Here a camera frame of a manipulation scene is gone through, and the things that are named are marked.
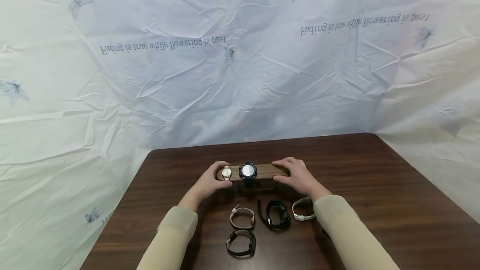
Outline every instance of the beige sleeve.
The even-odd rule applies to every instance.
[[[185,207],[172,207],[143,254],[137,270],[178,270],[197,227],[198,216]]]
[[[322,197],[313,209],[347,270],[399,270],[343,197]]]

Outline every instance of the white watch strap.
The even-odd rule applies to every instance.
[[[255,226],[255,212],[253,210],[247,209],[246,207],[243,207],[243,208],[239,207],[239,205],[240,204],[237,204],[237,206],[234,207],[232,212],[230,213],[230,224],[237,229],[243,229],[243,230],[252,229],[253,226]],[[235,217],[235,214],[242,210],[252,214],[252,219],[250,220],[250,226],[238,226],[233,223],[233,218]]]
[[[293,213],[293,218],[295,220],[300,221],[300,222],[304,222],[304,221],[312,220],[313,218],[315,218],[314,213],[310,216],[303,216],[303,215],[297,215],[294,211],[294,208],[297,206],[297,204],[302,203],[302,202],[304,203],[304,202],[307,202],[307,201],[311,202],[309,197],[301,198],[301,200],[295,201],[295,203],[292,205],[292,213]]]

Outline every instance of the white backdrop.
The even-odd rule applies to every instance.
[[[375,132],[480,220],[480,0],[0,10],[1,269],[79,269],[167,147]]]

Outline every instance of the finger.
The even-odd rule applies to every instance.
[[[291,186],[291,184],[290,184],[291,178],[288,177],[288,176],[275,175],[275,176],[273,177],[273,180],[276,181],[276,182],[278,182],[278,183],[281,183],[281,184],[284,184],[284,185],[290,185],[290,186]]]
[[[290,171],[295,171],[294,170],[294,164],[288,162],[287,160],[283,159],[283,160],[276,160],[275,162],[272,162],[272,165],[275,165],[275,166],[281,166],[281,167],[284,167],[284,168],[287,168],[289,169]]]
[[[288,157],[288,158],[285,157],[285,159],[283,159],[283,160],[286,160],[287,162],[290,162],[290,163],[292,163],[292,164],[294,164],[294,165],[300,164],[300,163],[298,162],[298,160],[295,159],[294,157]]]
[[[217,172],[218,168],[224,167],[224,166],[228,166],[228,165],[230,165],[230,164],[227,163],[227,162],[225,162],[225,161],[223,161],[223,160],[219,160],[219,161],[213,163],[213,164],[208,168],[207,171]]]
[[[233,183],[229,180],[221,180],[221,181],[215,181],[215,188],[218,189],[226,189],[230,188],[233,185]]]

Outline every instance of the wooden table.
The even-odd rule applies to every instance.
[[[372,134],[154,150],[146,158],[115,213],[83,264],[83,270],[133,270],[167,211],[215,160],[239,165],[303,159],[333,193],[342,195],[391,254],[401,270],[480,269],[480,225]],[[257,196],[288,207],[293,190]],[[271,232],[257,219],[256,254],[239,260],[225,250],[233,228],[231,209],[256,211],[256,198],[234,189],[218,192],[199,209],[199,224],[182,269],[344,269],[331,241],[315,221],[292,221]]]

